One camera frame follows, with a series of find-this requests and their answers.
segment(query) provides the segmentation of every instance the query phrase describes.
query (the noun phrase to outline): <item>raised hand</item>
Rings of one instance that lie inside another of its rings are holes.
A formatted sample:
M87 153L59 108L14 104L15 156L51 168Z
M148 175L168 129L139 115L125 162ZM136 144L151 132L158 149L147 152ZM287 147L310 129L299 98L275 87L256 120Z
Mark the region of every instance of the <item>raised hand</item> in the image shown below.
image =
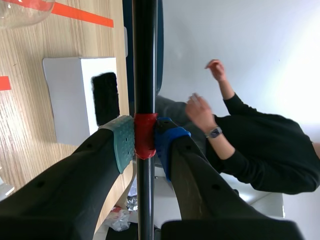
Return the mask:
M220 83L227 80L225 68L220 60L211 60L205 67L205 69L210 69L213 77Z
M185 112L190 120L204 133L208 133L217 126L210 106L206 100L196 93L189 97Z

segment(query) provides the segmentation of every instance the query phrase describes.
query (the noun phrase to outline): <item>wood grain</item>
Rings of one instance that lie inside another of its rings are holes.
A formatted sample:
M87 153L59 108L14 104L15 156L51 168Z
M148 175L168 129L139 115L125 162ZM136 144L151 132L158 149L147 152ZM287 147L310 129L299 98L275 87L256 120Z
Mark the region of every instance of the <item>wood grain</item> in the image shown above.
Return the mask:
M111 18L114 28L51 14L33 26L0 30L0 76L9 76L11 84L0 91L0 176L16 190L76 149L56 142L43 58L116 57L120 114L129 114L122 1L58 2ZM132 174L130 164L112 187L97 226Z

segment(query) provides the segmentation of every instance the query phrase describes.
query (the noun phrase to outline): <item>orange tape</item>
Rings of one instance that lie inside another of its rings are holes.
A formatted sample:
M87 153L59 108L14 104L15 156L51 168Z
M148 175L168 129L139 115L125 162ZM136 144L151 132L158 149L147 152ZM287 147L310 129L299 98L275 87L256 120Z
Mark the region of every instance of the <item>orange tape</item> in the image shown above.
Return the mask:
M25 8L36 9L39 11L49 11L52 2L43 0L3 0L4 2L17 4ZM88 23L98 24L109 28L114 27L114 21L110 18L99 16L78 8L67 6L58 2L53 5L52 13L67 18L77 19Z
M114 21L110 18L99 16L87 11L82 11L80 9L67 6L58 2L54 4L52 13L67 18L78 19L88 23L103 25L110 28L114 27Z
M11 90L8 76L0 76L0 91Z

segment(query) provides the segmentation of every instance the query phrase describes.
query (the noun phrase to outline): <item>black sponge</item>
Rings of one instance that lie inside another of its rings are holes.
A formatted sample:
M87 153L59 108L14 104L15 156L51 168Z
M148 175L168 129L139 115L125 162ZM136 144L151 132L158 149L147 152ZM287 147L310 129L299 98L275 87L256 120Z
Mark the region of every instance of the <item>black sponge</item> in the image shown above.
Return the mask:
M96 124L102 126L120 115L117 77L113 72L92 78Z

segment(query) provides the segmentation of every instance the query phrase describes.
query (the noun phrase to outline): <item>black pole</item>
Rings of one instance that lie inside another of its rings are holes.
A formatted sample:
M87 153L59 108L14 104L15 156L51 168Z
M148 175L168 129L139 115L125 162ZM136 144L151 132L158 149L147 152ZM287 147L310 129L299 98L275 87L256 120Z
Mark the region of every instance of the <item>black pole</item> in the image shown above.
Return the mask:
M157 74L158 0L132 0L134 105L136 114L154 114ZM153 159L136 158L139 240L154 239Z

